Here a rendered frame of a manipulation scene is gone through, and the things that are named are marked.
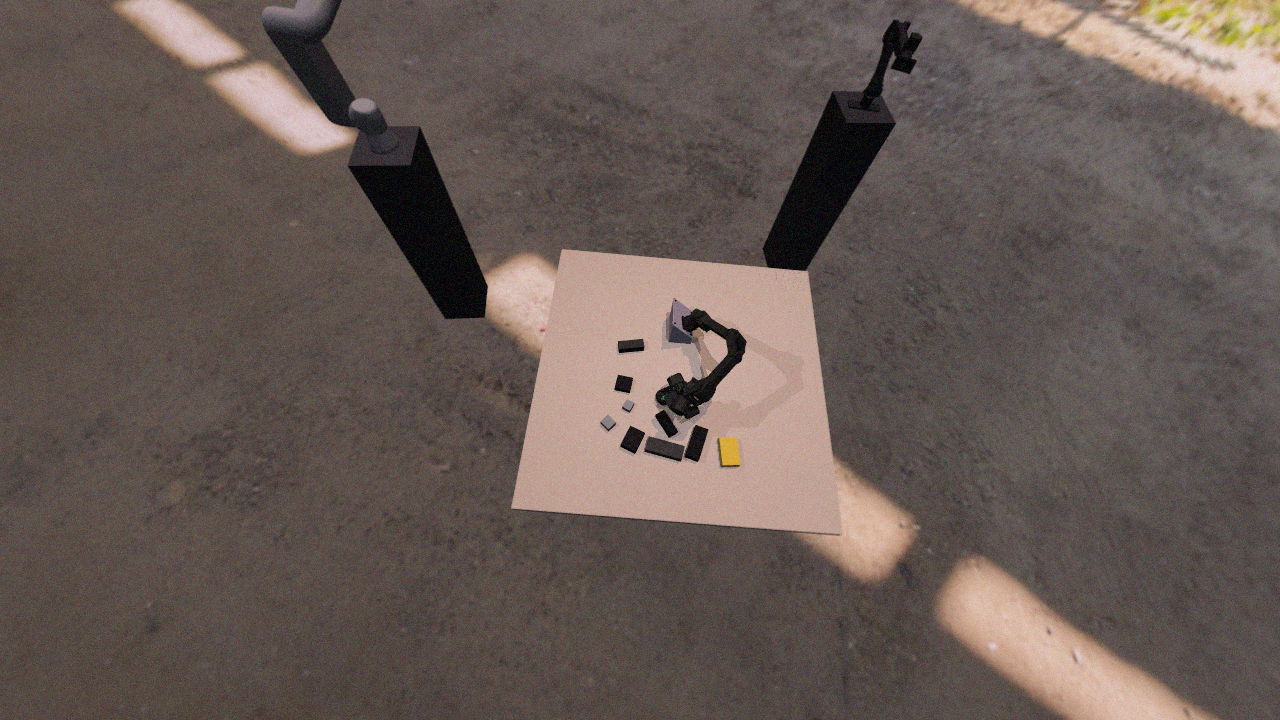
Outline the yellow rectangular block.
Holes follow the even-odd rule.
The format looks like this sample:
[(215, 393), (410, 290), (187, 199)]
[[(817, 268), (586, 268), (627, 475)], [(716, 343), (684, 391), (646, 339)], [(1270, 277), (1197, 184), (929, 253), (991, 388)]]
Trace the yellow rectangular block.
[(718, 447), (721, 455), (721, 468), (739, 468), (741, 465), (737, 437), (719, 437)]

